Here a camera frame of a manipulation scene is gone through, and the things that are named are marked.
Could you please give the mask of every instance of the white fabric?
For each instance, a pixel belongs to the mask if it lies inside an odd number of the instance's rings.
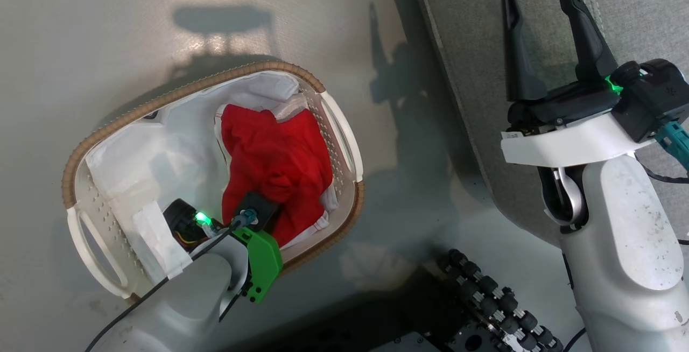
[[[187,254],[187,251],[172,237],[172,232],[170,232],[157,202],[145,205],[140,212],[135,213],[133,224],[157,261],[157,264],[145,265],[146,270],[155,270],[157,266],[160,266],[163,273],[172,279],[192,263],[192,258]],[[142,265],[145,261],[151,262],[151,259],[142,259],[141,257],[139,259]],[[160,281],[158,278],[159,276],[153,280],[154,283]]]
[[[299,82],[282,73],[266,72],[253,75],[231,86],[227,104],[254,111],[269,110],[278,122],[292,119],[308,108],[306,98],[299,94]],[[217,112],[222,116],[224,105]]]
[[[335,193],[335,185],[333,183],[330,183],[330,186],[325,190],[325,192],[323,192],[323,195],[320,195],[320,204],[323,205],[323,208],[325,208],[323,216],[318,218],[318,220],[312,226],[302,231],[299,235],[296,235],[294,239],[288,242],[288,244],[280,247],[281,250],[288,249],[298,242],[308,239],[308,237],[311,235],[330,225],[328,220],[329,212],[332,212],[339,207],[337,194]]]
[[[292,247],[293,245],[297,244],[298,242],[301,242],[305,239],[308,239],[311,235],[315,234],[316,232],[319,232],[320,230],[324,229],[325,227],[329,226],[330,222],[328,221],[328,211],[326,210],[323,212],[323,216],[318,218],[318,220],[310,227],[305,229],[304,231],[301,231],[299,235],[296,235],[294,239],[290,240],[288,244],[280,247],[281,250],[288,249]]]
[[[333,182],[330,183],[330,186],[323,192],[323,195],[320,195],[320,204],[323,205],[323,208],[327,210],[328,212],[332,212],[333,210],[336,210],[340,204],[338,203],[338,195],[335,193],[335,185]]]
[[[254,95],[253,105],[275,104],[281,119],[305,108],[297,80],[281,72],[260,72],[192,94],[158,111],[155,119],[128,124],[86,155],[94,184],[110,204],[136,256],[153,281],[164,278],[138,232],[133,216],[157,202],[165,210],[181,198],[221,220],[222,192],[229,182],[229,157],[217,149],[214,114],[233,97]]]

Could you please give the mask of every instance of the cable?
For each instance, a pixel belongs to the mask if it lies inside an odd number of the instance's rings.
[[[586,333],[586,328],[581,328],[581,330],[577,334],[575,334],[571,340],[569,340],[569,342],[567,343],[567,347],[564,347],[564,350],[562,350],[562,352],[569,352],[569,350],[572,349],[576,341],[580,337],[582,337],[584,333]]]
[[[217,240],[216,240],[215,242],[213,242],[213,243],[210,244],[208,247],[206,247],[205,249],[202,249],[201,251],[199,251],[198,254],[196,254],[195,256],[193,256],[193,257],[192,257],[192,262],[193,262],[193,261],[196,261],[197,259],[199,259],[199,257],[202,256],[203,254],[206,254],[206,253],[208,252],[209,249],[212,249],[216,244],[220,243],[220,241],[223,240],[224,237],[226,237],[227,235],[229,235],[230,232],[232,232],[232,231],[227,230],[227,231],[223,232],[222,235],[220,235],[219,237],[217,237]],[[169,281],[169,279],[168,279],[167,277],[163,278],[162,281],[160,281],[156,286],[153,286],[153,288],[152,288],[151,290],[149,290],[148,293],[146,293],[143,297],[141,297],[140,300],[136,301],[133,305],[131,305],[130,307],[126,308],[122,313],[120,313],[117,317],[115,317],[115,319],[114,319],[113,321],[111,321],[108,325],[106,325],[105,328],[103,328],[103,330],[101,330],[100,333],[98,333],[98,335],[96,336],[96,338],[94,338],[93,341],[91,342],[91,344],[89,344],[88,347],[86,347],[86,350],[85,350],[84,352],[91,352],[91,350],[93,349],[93,347],[96,346],[96,343],[99,342],[99,340],[101,339],[101,337],[103,337],[109,330],[111,330],[111,328],[113,328],[113,327],[115,326],[116,323],[120,322],[124,317],[127,317],[127,315],[128,315],[129,313],[131,313],[131,311],[133,311],[135,308],[137,308],[139,305],[141,305],[145,300],[147,300],[148,297],[150,297],[151,295],[153,295],[153,293],[155,293],[156,291],[158,291],[158,289],[162,288],[163,285],[164,285],[165,283],[167,283],[167,281]]]
[[[175,231],[174,233],[177,239],[179,239],[179,241],[181,242],[182,246],[193,246],[194,244],[196,244],[196,241],[190,242],[184,239],[184,237],[182,237],[182,234],[180,234],[179,232]]]
[[[653,178],[653,180],[658,180],[662,182],[669,182],[670,184],[689,184],[689,178],[687,177],[665,177],[664,175],[657,175],[653,173],[649,168],[645,167],[641,161],[639,161],[641,166],[646,171],[648,177]]]

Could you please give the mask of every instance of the red cloth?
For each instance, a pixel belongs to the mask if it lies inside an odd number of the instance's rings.
[[[249,191],[282,205],[271,235],[288,244],[323,215],[320,195],[333,180],[330,157],[318,123],[304,110],[278,123],[272,112],[227,105],[222,141],[232,157],[222,195],[222,220],[229,224]]]

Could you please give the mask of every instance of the black cable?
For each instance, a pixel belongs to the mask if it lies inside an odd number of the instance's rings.
[[[641,166],[644,168],[646,171],[648,177],[653,178],[653,180],[658,180],[662,182],[669,182],[671,184],[689,184],[689,178],[687,177],[665,177],[664,175],[657,175],[653,173],[649,168],[645,167],[644,164],[642,164],[641,161],[639,161]]]
[[[202,249],[201,251],[199,251],[198,254],[193,256],[192,262],[199,259],[199,257],[202,256],[203,254],[206,254],[209,249],[212,249],[216,244],[218,244],[222,239],[224,239],[224,237],[229,235],[230,232],[232,232],[232,231],[227,230],[227,231],[223,232],[220,235],[220,237],[218,239],[216,239],[215,242],[209,244],[208,247]],[[167,277],[163,278],[162,281],[160,281],[156,286],[153,286],[153,288],[151,290],[149,290],[148,293],[146,293],[143,297],[141,297],[140,300],[136,301],[133,305],[126,308],[122,313],[120,313],[117,317],[115,317],[115,319],[113,321],[111,321],[108,325],[106,325],[105,328],[103,328],[103,330],[101,330],[100,333],[98,333],[96,338],[94,338],[93,341],[91,342],[91,344],[89,344],[88,347],[86,347],[86,350],[84,352],[90,352],[93,349],[93,347],[96,346],[96,343],[99,342],[101,337],[103,337],[109,330],[111,330],[111,328],[113,328],[116,323],[120,322],[123,318],[127,317],[127,315],[129,313],[131,313],[131,311],[133,311],[136,307],[141,305],[145,300],[148,299],[148,297],[153,295],[153,293],[158,291],[158,289],[160,289],[165,283],[167,283],[167,281],[169,281],[169,279]]]
[[[564,350],[562,350],[562,352],[569,352],[569,350],[572,349],[576,341],[580,337],[582,337],[584,333],[586,333],[586,328],[581,328],[581,330],[577,334],[575,334],[571,340],[569,340],[569,342],[567,343],[567,347],[564,347]]]

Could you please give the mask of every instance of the gray carpet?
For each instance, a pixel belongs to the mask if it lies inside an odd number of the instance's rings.
[[[551,89],[575,80],[576,53],[559,1],[518,1],[539,77]],[[689,0],[584,1],[618,63],[665,58],[689,71]],[[509,126],[500,0],[421,0],[421,4],[495,204],[512,222],[557,246],[558,226],[543,213],[536,169],[505,163],[500,150],[500,131]],[[686,175],[657,144],[638,156],[656,173]],[[677,236],[686,237],[689,185],[654,180],[653,185]]]

